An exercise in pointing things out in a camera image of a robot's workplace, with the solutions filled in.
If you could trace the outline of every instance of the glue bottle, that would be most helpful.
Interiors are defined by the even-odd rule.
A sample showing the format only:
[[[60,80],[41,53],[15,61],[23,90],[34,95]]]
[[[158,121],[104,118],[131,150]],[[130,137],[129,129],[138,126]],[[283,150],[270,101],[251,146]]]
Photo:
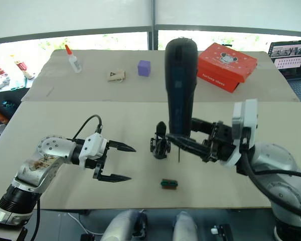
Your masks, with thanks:
[[[74,69],[74,71],[76,73],[79,73],[82,69],[81,69],[81,66],[80,66],[80,64],[77,60],[77,57],[72,54],[72,52],[69,49],[67,44],[65,44],[65,47],[66,47],[66,50],[67,50],[68,60],[69,60],[69,63],[71,65],[71,67]]]

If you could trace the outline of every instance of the laptop screen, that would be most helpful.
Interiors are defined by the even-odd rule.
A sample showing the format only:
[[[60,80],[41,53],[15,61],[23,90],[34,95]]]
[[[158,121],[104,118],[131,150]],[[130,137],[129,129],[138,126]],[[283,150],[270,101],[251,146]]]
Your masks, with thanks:
[[[301,41],[271,43],[268,54],[286,79],[301,79]]]

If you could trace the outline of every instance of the purple cube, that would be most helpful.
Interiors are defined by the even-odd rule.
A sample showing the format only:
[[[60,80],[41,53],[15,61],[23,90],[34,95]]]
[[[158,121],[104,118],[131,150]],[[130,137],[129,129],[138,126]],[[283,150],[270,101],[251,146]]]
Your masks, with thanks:
[[[138,63],[138,75],[149,77],[150,73],[151,73],[151,62],[140,60],[140,62]]]

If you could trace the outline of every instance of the cartoon logo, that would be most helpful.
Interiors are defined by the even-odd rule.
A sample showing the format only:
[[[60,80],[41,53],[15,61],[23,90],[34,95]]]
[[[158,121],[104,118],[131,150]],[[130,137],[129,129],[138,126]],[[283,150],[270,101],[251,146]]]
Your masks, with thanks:
[[[237,61],[237,57],[232,57],[231,55],[228,55],[228,54],[226,54],[226,53],[221,53],[221,58],[220,58],[220,60],[221,60],[223,63],[229,64],[229,63],[232,63],[232,62]]]

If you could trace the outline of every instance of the laptop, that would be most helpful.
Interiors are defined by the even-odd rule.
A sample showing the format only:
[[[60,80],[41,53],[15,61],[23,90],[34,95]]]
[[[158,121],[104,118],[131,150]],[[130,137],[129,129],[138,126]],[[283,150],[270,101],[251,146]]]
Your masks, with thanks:
[[[301,41],[271,43],[268,54],[301,101]]]

